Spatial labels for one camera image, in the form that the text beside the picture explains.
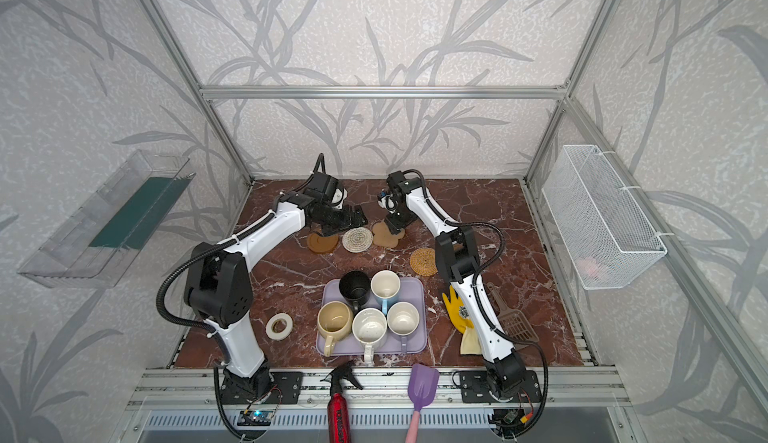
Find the cork flower-shaped coaster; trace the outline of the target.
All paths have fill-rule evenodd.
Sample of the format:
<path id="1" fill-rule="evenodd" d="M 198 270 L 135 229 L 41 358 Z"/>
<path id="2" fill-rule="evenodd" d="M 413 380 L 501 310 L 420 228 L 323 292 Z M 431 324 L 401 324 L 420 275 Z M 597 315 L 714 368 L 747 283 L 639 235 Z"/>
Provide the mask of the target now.
<path id="1" fill-rule="evenodd" d="M 399 242 L 405 237 L 405 230 L 393 234 L 387 224 L 383 221 L 375 223 L 371 232 L 373 234 L 372 243 L 376 246 L 388 249 L 396 248 Z"/>

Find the small round wooden coaster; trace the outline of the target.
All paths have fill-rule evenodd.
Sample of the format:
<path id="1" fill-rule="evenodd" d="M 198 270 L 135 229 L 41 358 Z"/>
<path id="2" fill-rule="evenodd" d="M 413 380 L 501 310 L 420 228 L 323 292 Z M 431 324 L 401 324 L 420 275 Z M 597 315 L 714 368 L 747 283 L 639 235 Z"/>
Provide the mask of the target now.
<path id="1" fill-rule="evenodd" d="M 307 238 L 307 248 L 315 254 L 330 254 L 336 249 L 339 240 L 338 235 L 321 236 L 311 233 Z"/>

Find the colourful woven round coaster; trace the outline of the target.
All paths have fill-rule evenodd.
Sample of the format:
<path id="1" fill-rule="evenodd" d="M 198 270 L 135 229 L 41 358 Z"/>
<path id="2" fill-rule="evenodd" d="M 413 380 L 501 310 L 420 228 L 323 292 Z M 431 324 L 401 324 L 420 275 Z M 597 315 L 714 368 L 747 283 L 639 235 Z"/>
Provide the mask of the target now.
<path id="1" fill-rule="evenodd" d="M 373 233 L 364 227 L 347 231 L 342 237 L 342 246 L 350 253 L 367 251 L 373 244 Z"/>

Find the woven rattan round coaster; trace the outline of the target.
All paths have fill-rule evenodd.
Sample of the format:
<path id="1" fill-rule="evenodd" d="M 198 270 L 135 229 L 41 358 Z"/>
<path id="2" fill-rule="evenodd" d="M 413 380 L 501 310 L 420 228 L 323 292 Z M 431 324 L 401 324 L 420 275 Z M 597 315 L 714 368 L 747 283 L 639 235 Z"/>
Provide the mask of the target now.
<path id="1" fill-rule="evenodd" d="M 438 273 L 436 253 L 432 248 L 415 250 L 409 260 L 412 270 L 419 276 L 431 277 Z"/>

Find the black mug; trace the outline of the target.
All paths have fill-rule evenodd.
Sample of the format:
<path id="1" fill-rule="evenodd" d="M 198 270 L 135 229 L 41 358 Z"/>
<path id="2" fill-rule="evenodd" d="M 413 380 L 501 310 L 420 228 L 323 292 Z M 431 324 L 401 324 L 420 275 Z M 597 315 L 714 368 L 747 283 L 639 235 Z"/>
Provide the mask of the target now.
<path id="1" fill-rule="evenodd" d="M 370 288 L 370 277 L 359 270 L 346 273 L 339 281 L 339 292 L 352 308 L 354 315 L 359 313 L 368 302 Z"/>

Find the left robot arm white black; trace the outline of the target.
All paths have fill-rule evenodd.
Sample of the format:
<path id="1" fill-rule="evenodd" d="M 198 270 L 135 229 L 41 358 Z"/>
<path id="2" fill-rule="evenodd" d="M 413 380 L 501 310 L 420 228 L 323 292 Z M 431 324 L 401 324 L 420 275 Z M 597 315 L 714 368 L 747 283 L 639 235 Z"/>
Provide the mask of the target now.
<path id="1" fill-rule="evenodd" d="M 280 193 L 263 217 L 217 244 L 198 244 L 158 289 L 159 315 L 212 337 L 224 356 L 226 384 L 250 400 L 266 396 L 274 386 L 250 322 L 254 300 L 250 272 L 305 228 L 317 225 L 321 236 L 330 237 L 366 226 L 362 207 L 348 204 L 346 198 L 343 183 L 326 172 L 320 154 L 310 176 Z"/>

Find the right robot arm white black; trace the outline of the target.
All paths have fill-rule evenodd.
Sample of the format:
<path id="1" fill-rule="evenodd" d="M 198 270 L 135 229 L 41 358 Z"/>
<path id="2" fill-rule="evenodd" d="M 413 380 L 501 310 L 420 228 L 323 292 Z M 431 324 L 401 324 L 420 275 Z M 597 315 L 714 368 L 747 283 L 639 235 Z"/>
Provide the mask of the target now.
<path id="1" fill-rule="evenodd" d="M 503 232 L 488 222 L 460 222 L 448 216 L 415 169 L 389 174 L 386 184 L 379 203 L 388 212 L 387 227 L 398 232 L 420 221 L 433 235 L 438 274 L 464 303 L 480 344 L 490 394 L 500 401 L 511 400 L 532 378 L 516 347 L 522 341 L 503 331 L 481 277 L 505 250 Z M 499 240 L 496 252 L 485 261 L 478 251 L 477 228 L 493 231 Z"/>

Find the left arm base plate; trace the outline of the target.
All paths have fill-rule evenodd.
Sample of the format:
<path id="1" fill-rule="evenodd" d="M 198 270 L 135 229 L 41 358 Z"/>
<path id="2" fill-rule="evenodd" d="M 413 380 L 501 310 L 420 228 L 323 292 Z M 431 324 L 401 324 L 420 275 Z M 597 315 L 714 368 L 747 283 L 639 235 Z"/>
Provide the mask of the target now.
<path id="1" fill-rule="evenodd" d="M 224 405 L 293 405 L 298 402 L 302 378 L 302 372 L 257 372 L 245 378 L 224 370 L 219 394 Z"/>

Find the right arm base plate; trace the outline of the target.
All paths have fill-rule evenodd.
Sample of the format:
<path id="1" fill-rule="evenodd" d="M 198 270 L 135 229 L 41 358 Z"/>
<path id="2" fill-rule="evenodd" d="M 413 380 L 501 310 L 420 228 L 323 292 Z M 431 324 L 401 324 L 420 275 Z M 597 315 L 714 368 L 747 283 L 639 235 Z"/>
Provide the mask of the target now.
<path id="1" fill-rule="evenodd" d="M 463 403 L 540 403 L 542 386 L 538 375 L 527 370 L 522 382 L 508 396 L 494 396 L 485 370 L 463 370 L 452 374 L 453 384 L 460 390 Z"/>

